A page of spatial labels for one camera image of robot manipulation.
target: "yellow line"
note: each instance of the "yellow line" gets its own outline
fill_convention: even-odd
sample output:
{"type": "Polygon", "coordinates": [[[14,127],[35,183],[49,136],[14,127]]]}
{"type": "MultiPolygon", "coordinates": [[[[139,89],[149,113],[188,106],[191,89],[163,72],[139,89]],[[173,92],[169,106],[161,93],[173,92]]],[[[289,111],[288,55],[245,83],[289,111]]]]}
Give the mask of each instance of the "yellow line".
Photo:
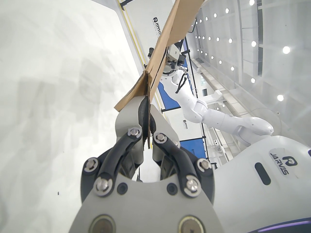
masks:
{"type": "MultiPolygon", "coordinates": [[[[125,11],[125,13],[126,13],[126,15],[127,15],[127,18],[126,18],[125,14],[124,14],[124,12],[123,12],[123,10],[122,10],[122,8],[121,8],[121,5],[120,5],[120,9],[121,9],[121,12],[122,12],[122,14],[123,14],[123,17],[124,17],[124,19],[125,19],[125,23],[126,23],[126,25],[127,25],[127,27],[128,27],[128,30],[129,30],[129,33],[130,33],[131,38],[132,38],[132,40],[133,40],[133,43],[134,43],[134,45],[135,45],[136,51],[137,51],[137,53],[138,53],[138,56],[139,56],[139,58],[140,58],[140,62],[141,62],[141,64],[142,64],[142,66],[144,66],[144,63],[146,63],[146,60],[145,60],[145,57],[144,57],[144,56],[142,57],[143,59],[141,58],[141,54],[143,55],[143,52],[142,52],[141,46],[140,46],[140,44],[139,44],[138,38],[137,38],[137,36],[136,36],[136,34],[135,34],[133,25],[132,25],[131,20],[130,20],[130,17],[129,17],[129,14],[128,14],[128,12],[126,11],[126,8],[124,8],[124,11],[125,11]]],[[[162,106],[161,106],[160,103],[159,103],[159,97],[157,96],[157,94],[155,95],[155,101],[156,101],[156,103],[158,104],[158,107],[159,107],[159,108],[162,108],[162,106]]]]}
{"type": "Polygon", "coordinates": [[[127,21],[127,19],[126,19],[126,17],[125,17],[125,14],[124,14],[124,12],[123,12],[123,10],[122,10],[122,8],[121,8],[121,4],[120,4],[120,3],[119,3],[119,6],[120,6],[120,9],[121,9],[121,11],[122,11],[123,17],[124,17],[124,19],[125,19],[126,25],[128,26],[128,30],[129,30],[130,35],[131,35],[131,37],[132,37],[133,43],[134,43],[134,45],[135,45],[135,47],[136,47],[136,50],[137,50],[137,52],[138,52],[138,56],[139,56],[139,58],[140,58],[141,64],[142,64],[142,66],[143,66],[144,63],[143,63],[143,60],[142,60],[142,58],[141,58],[141,56],[140,56],[138,47],[137,47],[137,45],[136,45],[135,38],[133,37],[131,28],[130,28],[130,26],[129,26],[129,24],[128,24],[128,21],[127,21]]]}

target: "ceiling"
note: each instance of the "ceiling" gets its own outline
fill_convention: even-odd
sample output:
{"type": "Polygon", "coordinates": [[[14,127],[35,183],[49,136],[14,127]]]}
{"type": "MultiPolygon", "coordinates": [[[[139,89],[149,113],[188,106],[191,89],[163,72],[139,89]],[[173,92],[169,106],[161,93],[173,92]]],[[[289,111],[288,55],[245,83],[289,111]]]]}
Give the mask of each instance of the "ceiling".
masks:
{"type": "Polygon", "coordinates": [[[197,19],[203,66],[276,134],[311,146],[311,0],[210,0],[197,19]]]}

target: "blue panel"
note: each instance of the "blue panel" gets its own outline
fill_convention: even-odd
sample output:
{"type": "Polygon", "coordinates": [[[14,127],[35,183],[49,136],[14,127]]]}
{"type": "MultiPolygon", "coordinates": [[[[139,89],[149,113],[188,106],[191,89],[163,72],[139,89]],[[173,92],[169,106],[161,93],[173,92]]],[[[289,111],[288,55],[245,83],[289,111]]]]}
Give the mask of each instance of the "blue panel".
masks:
{"type": "MultiPolygon", "coordinates": [[[[185,50],[187,50],[186,42],[185,42],[185,41],[183,42],[183,47],[184,47],[185,50]]],[[[186,59],[185,59],[185,64],[184,64],[183,66],[184,66],[185,68],[188,68],[186,59]]],[[[188,79],[189,79],[190,89],[192,90],[192,84],[191,84],[189,75],[188,75],[188,79]]],[[[161,95],[161,98],[162,98],[164,107],[165,107],[166,109],[177,108],[177,107],[179,107],[179,104],[178,104],[175,100],[171,99],[171,98],[167,95],[167,93],[166,93],[165,90],[164,90],[163,84],[159,83],[158,89],[159,89],[159,92],[160,92],[160,95],[161,95]]]]}
{"type": "Polygon", "coordinates": [[[167,93],[164,90],[163,84],[159,83],[158,89],[166,109],[179,107],[179,104],[175,100],[171,99],[169,95],[167,95],[167,93]]]}
{"type": "Polygon", "coordinates": [[[206,158],[204,151],[204,143],[202,139],[192,141],[181,141],[180,145],[190,151],[197,158],[206,158]]]}

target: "cardboard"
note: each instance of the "cardboard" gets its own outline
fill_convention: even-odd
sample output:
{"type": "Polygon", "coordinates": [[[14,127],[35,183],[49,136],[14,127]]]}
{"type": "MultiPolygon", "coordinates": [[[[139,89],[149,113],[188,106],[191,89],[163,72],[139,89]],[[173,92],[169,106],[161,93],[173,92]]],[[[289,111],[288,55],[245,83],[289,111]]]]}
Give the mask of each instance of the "cardboard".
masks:
{"type": "Polygon", "coordinates": [[[168,47],[184,39],[204,0],[175,0],[146,69],[134,87],[114,107],[121,111],[136,96],[149,97],[148,145],[150,144],[150,103],[159,85],[168,47]]]}

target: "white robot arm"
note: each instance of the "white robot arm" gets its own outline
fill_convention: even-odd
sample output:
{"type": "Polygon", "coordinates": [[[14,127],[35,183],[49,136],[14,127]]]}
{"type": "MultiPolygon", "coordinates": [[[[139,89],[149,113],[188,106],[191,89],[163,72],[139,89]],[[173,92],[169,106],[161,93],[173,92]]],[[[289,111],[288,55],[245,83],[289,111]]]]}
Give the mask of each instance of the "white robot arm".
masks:
{"type": "Polygon", "coordinates": [[[204,123],[208,127],[234,135],[247,147],[272,135],[272,125],[261,118],[241,118],[209,109],[204,101],[193,96],[187,75],[182,69],[176,67],[172,71],[165,68],[161,83],[170,98],[178,102],[185,119],[194,123],[204,123]]]}

